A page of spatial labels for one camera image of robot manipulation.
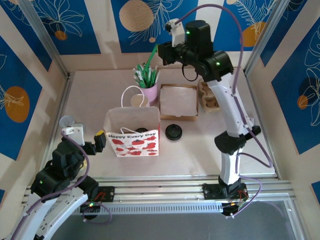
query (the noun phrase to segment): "pen holder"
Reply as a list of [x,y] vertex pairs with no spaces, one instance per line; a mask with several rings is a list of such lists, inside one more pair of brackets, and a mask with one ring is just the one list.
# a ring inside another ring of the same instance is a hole
[[150,88],[141,88],[143,94],[148,98],[150,106],[154,105],[158,101],[158,83]]

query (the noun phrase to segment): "white string handle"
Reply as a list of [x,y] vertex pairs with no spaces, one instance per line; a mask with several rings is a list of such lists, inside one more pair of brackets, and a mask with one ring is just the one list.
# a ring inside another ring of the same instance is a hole
[[135,134],[139,134],[139,133],[140,133],[140,132],[132,131],[132,130],[130,130],[129,128],[126,128],[126,127],[120,127],[120,131],[121,131],[122,134],[124,134],[123,129],[128,130],[128,131],[130,131],[130,132],[133,132],[133,133],[135,133]]
[[137,86],[134,86],[134,85],[128,86],[128,87],[123,91],[122,96],[121,96],[121,107],[122,107],[122,108],[124,107],[124,95],[125,95],[125,92],[126,92],[128,89],[130,89],[130,88],[137,88],[137,89],[139,89],[139,90],[141,91],[141,93],[142,93],[142,102],[141,102],[141,104],[140,104],[140,106],[139,106],[139,108],[140,108],[140,107],[142,106],[142,104],[144,103],[144,101],[145,101],[145,94],[144,94],[144,92],[141,90],[140,87],[137,87]]

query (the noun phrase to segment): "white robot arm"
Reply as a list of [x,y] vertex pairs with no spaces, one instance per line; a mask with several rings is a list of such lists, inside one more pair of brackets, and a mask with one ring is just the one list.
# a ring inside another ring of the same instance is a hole
[[[177,21],[178,19],[172,19],[166,24],[172,41],[158,45],[158,55],[162,58],[163,65],[180,62],[184,66],[193,66],[217,99],[226,131],[214,140],[222,154],[218,188],[220,193],[216,196],[217,199],[227,198],[241,186],[237,155],[246,141],[252,138],[249,131],[257,135],[261,129],[254,126],[246,114],[237,88],[233,91],[234,68],[226,52],[213,50],[210,26],[203,20],[194,20],[185,25],[185,31],[181,22]],[[239,111],[235,97],[242,112]]]
[[[62,142],[52,152],[52,160],[36,175],[31,186],[31,195],[18,223],[5,240],[50,240],[78,207],[98,194],[99,184],[90,176],[86,176],[81,183],[79,181],[82,177],[79,178],[77,187],[69,186],[85,160],[83,152],[71,141],[81,146],[86,154],[95,155],[96,152],[102,152],[106,146],[105,133],[97,133],[94,137],[95,144],[91,144],[84,142],[82,124],[72,123],[71,126],[65,126],[62,132],[66,137],[62,138]],[[47,214],[61,191],[65,191],[67,196]],[[39,201],[48,195],[52,197]]]

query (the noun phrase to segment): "cardboard tray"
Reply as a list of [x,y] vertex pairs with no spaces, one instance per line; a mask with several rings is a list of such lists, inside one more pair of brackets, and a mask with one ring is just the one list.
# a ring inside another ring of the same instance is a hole
[[165,115],[161,114],[161,103],[159,100],[159,110],[160,110],[160,119],[161,120],[176,120],[176,121],[190,121],[195,122],[198,119],[199,115],[199,90],[197,85],[186,85],[186,84],[161,84],[161,88],[163,87],[180,87],[180,88],[188,88],[188,89],[195,89],[196,90],[196,116],[173,116],[173,115]]

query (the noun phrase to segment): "yellow sticker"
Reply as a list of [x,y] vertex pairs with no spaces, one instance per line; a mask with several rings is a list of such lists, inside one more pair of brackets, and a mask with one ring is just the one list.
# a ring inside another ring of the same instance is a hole
[[101,134],[104,134],[104,133],[105,133],[105,131],[101,130],[96,134],[96,136],[100,136]]

